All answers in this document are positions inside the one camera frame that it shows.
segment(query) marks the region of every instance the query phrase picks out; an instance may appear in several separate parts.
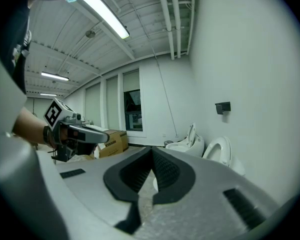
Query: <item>box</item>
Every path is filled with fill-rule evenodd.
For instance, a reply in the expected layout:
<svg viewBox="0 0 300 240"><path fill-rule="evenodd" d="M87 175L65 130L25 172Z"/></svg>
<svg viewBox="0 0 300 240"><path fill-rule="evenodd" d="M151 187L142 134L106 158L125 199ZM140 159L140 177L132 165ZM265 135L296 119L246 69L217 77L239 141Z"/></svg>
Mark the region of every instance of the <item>box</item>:
<svg viewBox="0 0 300 240"><path fill-rule="evenodd" d="M98 144L99 158L105 158L122 153L128 149L127 132L123 130L105 130L110 139L106 143Z"/></svg>

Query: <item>person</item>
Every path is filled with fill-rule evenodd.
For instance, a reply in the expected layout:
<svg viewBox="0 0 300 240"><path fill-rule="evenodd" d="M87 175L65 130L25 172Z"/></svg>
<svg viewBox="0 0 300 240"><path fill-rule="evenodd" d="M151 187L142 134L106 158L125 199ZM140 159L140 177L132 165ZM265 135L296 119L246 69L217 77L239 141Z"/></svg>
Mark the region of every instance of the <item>person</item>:
<svg viewBox="0 0 300 240"><path fill-rule="evenodd" d="M32 38L29 31L29 13L35 1L37 0L18 2L0 29L0 60L24 94L26 94L25 61L29 54ZM47 124L35 117L25 107L22 108L16 119L13 132L31 143L57 147ZM60 139L65 141L67 129L62 128L59 135Z"/></svg>

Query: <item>white toilet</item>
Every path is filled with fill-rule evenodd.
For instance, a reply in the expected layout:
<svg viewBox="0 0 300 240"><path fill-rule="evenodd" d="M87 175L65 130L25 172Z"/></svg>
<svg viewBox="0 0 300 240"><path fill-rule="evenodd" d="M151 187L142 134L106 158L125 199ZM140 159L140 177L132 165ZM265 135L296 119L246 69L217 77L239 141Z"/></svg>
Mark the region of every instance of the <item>white toilet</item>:
<svg viewBox="0 0 300 240"><path fill-rule="evenodd" d="M190 125L190 129L184 140L170 143L165 148L201 158L205 149L205 142L201 136L196 135L196 124L193 123Z"/></svg>
<svg viewBox="0 0 300 240"><path fill-rule="evenodd" d="M230 140L225 136L215 138L207 147L202 158L219 162L241 176L246 174L242 163L235 155L231 154Z"/></svg>

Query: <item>fluorescent light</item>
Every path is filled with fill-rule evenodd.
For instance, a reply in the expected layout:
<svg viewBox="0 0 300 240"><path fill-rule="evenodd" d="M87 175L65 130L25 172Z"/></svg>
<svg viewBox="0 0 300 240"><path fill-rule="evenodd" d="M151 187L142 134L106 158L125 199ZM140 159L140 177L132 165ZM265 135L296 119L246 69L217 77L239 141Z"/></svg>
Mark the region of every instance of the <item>fluorescent light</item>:
<svg viewBox="0 0 300 240"><path fill-rule="evenodd" d="M49 93L40 93L43 96L57 96L56 94L49 94Z"/></svg>
<svg viewBox="0 0 300 240"><path fill-rule="evenodd" d="M50 73L46 73L46 72L41 72L41 76L45 76L45 77L49 77L49 78L56 78L56 79L60 79L60 80L64 80L64 81L69 81L69 78L67 78L67 77L59 76L56 74L50 74Z"/></svg>
<svg viewBox="0 0 300 240"><path fill-rule="evenodd" d="M129 32L126 30L125 26L102 0L83 1L94 9L122 39L129 37Z"/></svg>

